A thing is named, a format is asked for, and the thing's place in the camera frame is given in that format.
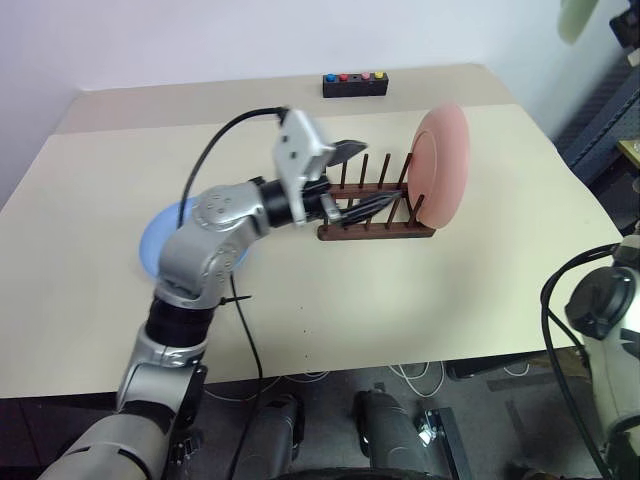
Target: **floor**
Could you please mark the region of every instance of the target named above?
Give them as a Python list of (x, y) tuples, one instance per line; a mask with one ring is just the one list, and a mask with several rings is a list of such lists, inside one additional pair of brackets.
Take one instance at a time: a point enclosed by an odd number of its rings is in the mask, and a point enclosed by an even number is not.
[[(407, 374), (420, 368), (409, 366)], [(521, 371), (522, 367), (514, 365), (512, 370)], [(427, 375), (414, 384), (428, 391), (439, 377), (439, 365), (432, 364)], [(524, 377), (511, 377), (500, 369), (462, 381), (447, 378), (439, 393), (429, 399), (420, 399), (404, 379), (386, 367), (332, 372), (315, 383), (283, 378), (264, 397), (294, 392), (305, 402), (305, 440), (294, 470), (368, 466), (368, 459), (360, 453), (350, 410), (357, 391), (380, 382), (412, 415), (423, 409), (453, 409), (475, 480), (505, 478), (504, 468), (509, 462), (566, 476), (596, 476), (553, 374), (542, 367), (532, 367)], [(570, 386), (591, 431), (597, 433), (590, 384), (571, 378)], [(207, 388), (217, 394), (243, 397), (253, 393), (255, 384), (236, 382)], [(111, 397), (101, 399), (108, 408)], [(189, 478), (224, 478), (248, 409), (247, 403), (210, 396), (203, 399), (196, 426), (204, 432), (205, 445), (189, 462)], [(55, 405), (42, 399), (2, 400), (0, 466), (46, 465), (75, 435), (106, 414), (106, 410)], [(27, 478), (17, 474), (0, 477)]]

